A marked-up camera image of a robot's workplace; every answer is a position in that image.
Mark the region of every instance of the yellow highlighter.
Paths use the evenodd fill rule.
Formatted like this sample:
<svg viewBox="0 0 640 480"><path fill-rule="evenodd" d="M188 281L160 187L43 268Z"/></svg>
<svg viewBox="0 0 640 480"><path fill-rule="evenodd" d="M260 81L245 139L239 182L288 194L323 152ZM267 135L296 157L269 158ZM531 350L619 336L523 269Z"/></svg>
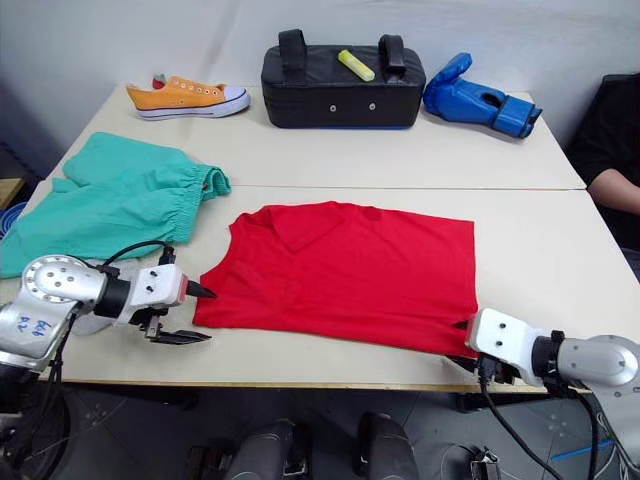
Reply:
<svg viewBox="0 0 640 480"><path fill-rule="evenodd" d="M340 63L358 75L365 82L370 82L376 78L376 74L373 73L373 70L358 60L349 50L342 50L338 54L338 60L340 60Z"/></svg>

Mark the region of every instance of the white shoe sole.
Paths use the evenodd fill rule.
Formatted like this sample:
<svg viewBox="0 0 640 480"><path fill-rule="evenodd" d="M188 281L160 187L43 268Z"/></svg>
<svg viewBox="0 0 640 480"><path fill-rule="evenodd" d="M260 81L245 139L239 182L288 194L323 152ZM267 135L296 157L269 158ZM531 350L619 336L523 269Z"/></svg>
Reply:
<svg viewBox="0 0 640 480"><path fill-rule="evenodd" d="M165 120L167 118L177 117L207 117L217 118L226 117L233 113L244 110L251 103L251 97L248 92L244 92L238 98L228 100L224 103L218 103L209 107L191 107L191 108L159 108L157 110L138 110L138 115L145 120Z"/></svg>

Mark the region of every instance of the blue cable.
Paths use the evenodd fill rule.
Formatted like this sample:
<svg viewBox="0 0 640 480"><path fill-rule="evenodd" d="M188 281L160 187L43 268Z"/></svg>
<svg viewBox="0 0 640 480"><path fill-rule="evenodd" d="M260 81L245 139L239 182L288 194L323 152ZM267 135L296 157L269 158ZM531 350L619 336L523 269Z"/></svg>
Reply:
<svg viewBox="0 0 640 480"><path fill-rule="evenodd" d="M13 207L5 210L0 217L0 234L6 235L11 228L11 225L18 219L24 207L27 206L27 202L21 202L15 204Z"/></svg>
<svg viewBox="0 0 640 480"><path fill-rule="evenodd" d="M598 444L598 451L604 450L605 448L611 445L613 445L613 440L611 439L602 440ZM559 453L558 455L554 455L553 457L551 457L551 460L554 462L557 460L564 460L565 458L575 457L576 455L582 455L583 453L589 453L590 451L591 451L591 447L580 448L578 450L572 450L570 452L564 452L564 453Z"/></svg>

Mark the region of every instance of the orange sneaker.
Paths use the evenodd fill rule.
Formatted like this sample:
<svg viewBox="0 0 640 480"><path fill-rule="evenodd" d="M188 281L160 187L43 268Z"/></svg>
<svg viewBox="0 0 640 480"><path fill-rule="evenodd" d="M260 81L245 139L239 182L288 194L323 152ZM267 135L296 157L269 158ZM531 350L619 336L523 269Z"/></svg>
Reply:
<svg viewBox="0 0 640 480"><path fill-rule="evenodd" d="M242 87L203 85L180 77L171 77L158 90L140 90L135 85L127 85L127 93L138 115L146 120L224 117L244 110L250 103L249 94Z"/></svg>

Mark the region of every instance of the white table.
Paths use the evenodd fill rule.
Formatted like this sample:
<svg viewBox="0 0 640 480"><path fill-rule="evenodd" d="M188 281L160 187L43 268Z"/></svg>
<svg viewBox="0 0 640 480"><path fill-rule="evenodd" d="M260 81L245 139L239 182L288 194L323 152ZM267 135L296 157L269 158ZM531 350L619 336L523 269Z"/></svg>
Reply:
<svg viewBox="0 0 640 480"><path fill-rule="evenodd" d="M474 220L480 307L570 336L609 333L640 341L640 286L542 119L522 142L422 113L405 131L280 130L268 124L259 91L251 92L252 108L226 119L144 122L119 87L26 211L50 191L51 178L62 175L64 161L91 133L108 131L183 148L231 177L233 192L205 202L194 238L177 248L179 264L194 279L223 257L227 227L242 212L266 204L354 202ZM154 264L155 256L142 263ZM0 282L0 301L11 300L17 288L17 279ZM211 341L156 345L129 326L73 337L65 350L65 380L444 390L473 389L476 382L424 353L193 327L194 308L190 299L172 309L167 330L196 329Z"/></svg>
<svg viewBox="0 0 640 480"><path fill-rule="evenodd" d="M542 117L524 140L483 126L449 123L427 114L422 106L409 129L280 129L269 122L261 90L249 92L249 110L231 117L143 122L124 86L118 86L67 156L91 133L106 131L182 148L203 163L222 167L237 186L585 187ZM514 95L531 99L526 93Z"/></svg>
<svg viewBox="0 0 640 480"><path fill-rule="evenodd" d="M242 212L325 200L474 220L480 307L570 336L609 333L640 341L640 286L583 191L237 187L203 204L193 240L177 248L178 263L192 278L217 264L229 245L227 226ZM8 282L2 287L3 297L11 294ZM156 345L135 327L109 328L71 339L65 380L445 390L473 389L476 382L424 353L311 335L196 328L194 308L189 300L172 309L164 324L208 333L211 341Z"/></svg>

